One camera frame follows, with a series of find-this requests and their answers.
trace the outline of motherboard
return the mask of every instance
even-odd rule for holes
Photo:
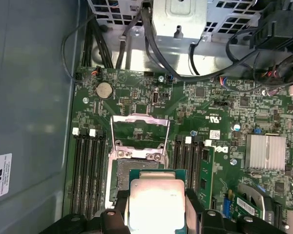
[[[63,215],[91,219],[113,206],[117,193],[128,190],[131,169],[186,169],[186,187],[205,208],[287,229],[287,210],[293,211],[287,89],[243,94],[223,88],[219,78],[186,83],[164,73],[77,72],[93,78],[74,90]],[[248,90],[254,82],[228,78],[227,86]],[[146,149],[147,157],[132,157]],[[259,206],[256,195],[269,204]],[[273,219],[263,216],[269,211]]]

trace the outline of metal bracket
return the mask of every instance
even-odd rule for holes
[[[163,125],[167,127],[165,142],[159,144],[156,149],[145,148],[142,150],[135,149],[132,146],[124,146],[120,140],[115,140],[114,135],[114,123],[115,122],[125,122],[134,123],[137,120],[142,120],[147,124]],[[170,121],[167,119],[157,119],[152,116],[145,114],[132,114],[129,116],[111,116],[111,132],[112,132],[112,144],[113,148],[108,155],[108,166],[107,166],[107,178],[106,178],[106,192],[105,192],[105,208],[112,208],[113,202],[109,201],[110,187],[112,179],[112,165],[114,160],[121,158],[134,159],[141,158],[150,161],[157,161],[164,165],[164,168],[168,168],[168,156],[167,156],[167,140],[169,134]]]

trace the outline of sticker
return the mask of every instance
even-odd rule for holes
[[[12,154],[0,155],[0,197],[9,191]]]
[[[220,139],[220,131],[219,130],[210,130],[209,138],[213,139],[213,140],[219,140]]]
[[[255,209],[247,204],[246,202],[242,201],[240,198],[237,198],[237,203],[240,207],[242,207],[244,210],[246,210],[251,215],[255,215]]]

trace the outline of white slot latch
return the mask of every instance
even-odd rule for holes
[[[207,140],[207,139],[206,139],[206,140],[204,141],[204,146],[206,146],[206,147],[210,147],[210,146],[211,146],[211,143],[212,143],[212,140],[209,140],[209,139]]]
[[[95,129],[90,129],[89,136],[96,137],[96,130]]]
[[[186,136],[185,143],[186,144],[191,144],[192,143],[192,137]]]
[[[79,128],[73,128],[72,134],[74,136],[79,136],[79,134],[80,134]]]

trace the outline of heatsink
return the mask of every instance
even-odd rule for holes
[[[285,137],[247,135],[246,168],[283,171],[285,154]]]

